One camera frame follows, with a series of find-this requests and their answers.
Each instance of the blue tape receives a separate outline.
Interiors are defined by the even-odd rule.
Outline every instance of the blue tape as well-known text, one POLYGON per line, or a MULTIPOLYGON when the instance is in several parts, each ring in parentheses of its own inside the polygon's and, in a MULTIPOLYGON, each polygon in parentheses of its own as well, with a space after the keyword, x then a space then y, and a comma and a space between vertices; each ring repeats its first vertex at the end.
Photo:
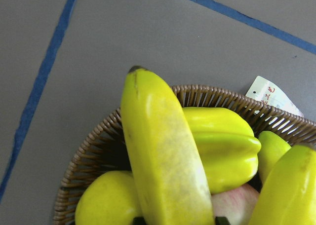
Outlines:
POLYGON ((41 66, 39 68, 39 73, 35 79, 29 99, 22 112, 19 127, 16 130, 15 135, 14 135, 14 145, 13 145, 13 149, 11 153, 11 158, 9 160, 9 163, 7 165, 6 171, 4 173, 4 176, 0 185, 0 203, 4 195, 5 188, 10 178, 12 169, 14 167, 14 164, 16 162, 20 149, 23 145, 26 134, 29 130, 33 115, 40 101, 40 97, 46 85, 48 75, 55 62, 57 51, 64 38, 75 2, 76 0, 66 1, 63 12, 59 18, 58 25, 55 28, 53 37, 46 51, 45 58, 42 61, 41 66))
POLYGON ((260 20, 253 19, 249 16, 246 16, 235 9, 232 9, 226 5, 215 2, 214 0, 190 0, 197 4, 200 4, 204 7, 212 9, 218 13, 226 15, 232 19, 240 21, 244 24, 247 24, 253 28, 259 29, 267 34, 270 34, 278 39, 281 39, 287 43, 290 43, 294 46, 297 46, 305 51, 311 52, 312 54, 316 54, 316 45, 302 40, 296 36, 293 36, 285 31, 277 29, 269 24, 261 22, 260 20))

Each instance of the white tag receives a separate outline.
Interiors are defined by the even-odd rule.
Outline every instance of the white tag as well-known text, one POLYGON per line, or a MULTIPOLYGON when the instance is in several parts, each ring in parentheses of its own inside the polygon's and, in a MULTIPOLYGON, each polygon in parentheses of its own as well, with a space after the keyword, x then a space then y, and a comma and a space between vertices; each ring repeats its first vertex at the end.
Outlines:
POLYGON ((278 86, 261 76, 256 77, 246 93, 246 97, 253 98, 270 106, 280 108, 286 112, 304 117, 303 113, 298 110, 278 86))

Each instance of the gray floor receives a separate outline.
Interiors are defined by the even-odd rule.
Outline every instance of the gray floor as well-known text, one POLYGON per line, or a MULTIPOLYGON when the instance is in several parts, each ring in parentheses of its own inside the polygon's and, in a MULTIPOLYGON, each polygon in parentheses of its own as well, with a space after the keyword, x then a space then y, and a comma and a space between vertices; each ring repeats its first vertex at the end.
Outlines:
MULTIPOLYGON (((314 0, 215 0, 316 44, 314 0)), ((0 176, 66 0, 0 0, 0 176)), ((0 223, 52 224, 76 149, 119 106, 135 64, 170 85, 245 94, 260 75, 316 120, 315 54, 190 0, 77 0, 0 205, 0 223)))

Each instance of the wicker basket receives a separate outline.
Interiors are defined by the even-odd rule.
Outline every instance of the wicker basket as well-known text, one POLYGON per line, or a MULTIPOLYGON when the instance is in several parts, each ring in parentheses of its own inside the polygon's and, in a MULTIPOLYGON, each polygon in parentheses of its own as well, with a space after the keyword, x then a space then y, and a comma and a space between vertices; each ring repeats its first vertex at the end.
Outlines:
MULTIPOLYGON (((172 90, 183 107, 224 107, 237 112, 250 124, 255 136, 263 130, 271 130, 290 145, 316 142, 316 122, 244 95, 205 85, 178 85, 172 90)), ((119 109, 92 130, 69 163, 55 201, 54 224, 74 225, 81 195, 98 176, 109 170, 130 170, 119 109)), ((258 176, 250 183, 260 190, 258 176)))

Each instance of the fruit basket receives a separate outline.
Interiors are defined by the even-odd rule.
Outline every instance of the fruit basket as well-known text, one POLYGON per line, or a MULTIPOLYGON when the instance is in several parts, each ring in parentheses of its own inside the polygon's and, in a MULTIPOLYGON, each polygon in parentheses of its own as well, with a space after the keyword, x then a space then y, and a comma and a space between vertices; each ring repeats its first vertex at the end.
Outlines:
MULTIPOLYGON (((316 143, 316 122, 255 101, 239 93, 206 85, 171 87, 183 107, 224 107, 238 113, 252 127, 255 136, 270 130, 288 141, 316 143)), ((119 108, 88 134, 69 162, 57 192, 53 223, 74 225, 77 203, 85 189, 111 170, 130 170, 119 108)), ((250 182, 260 190, 255 176, 250 182)))

